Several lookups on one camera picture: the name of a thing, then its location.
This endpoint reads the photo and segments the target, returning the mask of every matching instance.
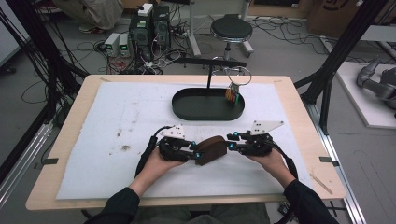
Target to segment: black tray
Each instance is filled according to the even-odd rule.
[[[245,109],[245,100],[239,95],[238,103],[225,98],[226,89],[188,88],[178,91],[172,98],[176,116],[185,120],[233,120]]]

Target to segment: tape piece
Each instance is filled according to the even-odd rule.
[[[43,165],[53,165],[58,163],[59,158],[44,159]]]
[[[331,162],[333,166],[340,166],[340,162],[338,161],[332,161],[332,158],[330,157],[319,157],[321,162]]]

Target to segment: white board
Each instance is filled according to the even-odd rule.
[[[149,138],[162,126],[183,124],[186,139],[199,143],[214,135],[244,132],[253,120],[266,119],[285,121],[270,134],[294,159],[300,180],[312,186],[274,85],[241,87],[246,107],[233,121],[186,121],[176,117],[172,97],[189,87],[204,88],[205,84],[103,83],[71,152],[57,199],[109,198],[128,186]],[[188,161],[172,169],[144,197],[282,192],[258,163],[229,151],[205,166]]]
[[[359,71],[366,65],[367,63],[343,63],[337,76],[367,127],[396,129],[396,110],[387,107],[372,91],[356,84]],[[379,82],[382,72],[393,67],[394,65],[380,64],[371,80]]]

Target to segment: person's right hand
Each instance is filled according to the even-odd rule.
[[[282,155],[273,149],[270,154],[264,157],[247,156],[249,159],[259,163],[264,170],[271,174],[279,183],[285,188],[295,177],[291,174],[285,162],[283,162]]]

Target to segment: black sleeve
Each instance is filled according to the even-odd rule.
[[[109,198],[102,212],[84,224],[128,224],[134,220],[139,203],[139,196],[132,189],[125,188]]]
[[[297,179],[284,192],[300,223],[338,223],[319,196]]]

